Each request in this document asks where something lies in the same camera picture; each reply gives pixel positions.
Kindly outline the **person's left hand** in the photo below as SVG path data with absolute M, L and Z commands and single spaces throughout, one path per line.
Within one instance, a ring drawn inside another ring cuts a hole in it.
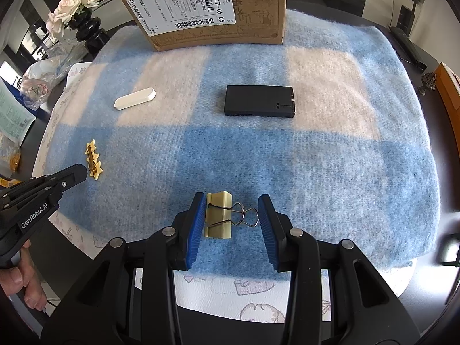
M 20 250 L 20 262 L 11 269 L 2 269 L 0 275 L 1 288 L 7 296 L 17 294 L 25 289 L 24 301 L 30 309 L 43 311 L 47 304 L 47 296 L 41 286 L 39 276 L 29 253 L 31 246 L 27 240 Z

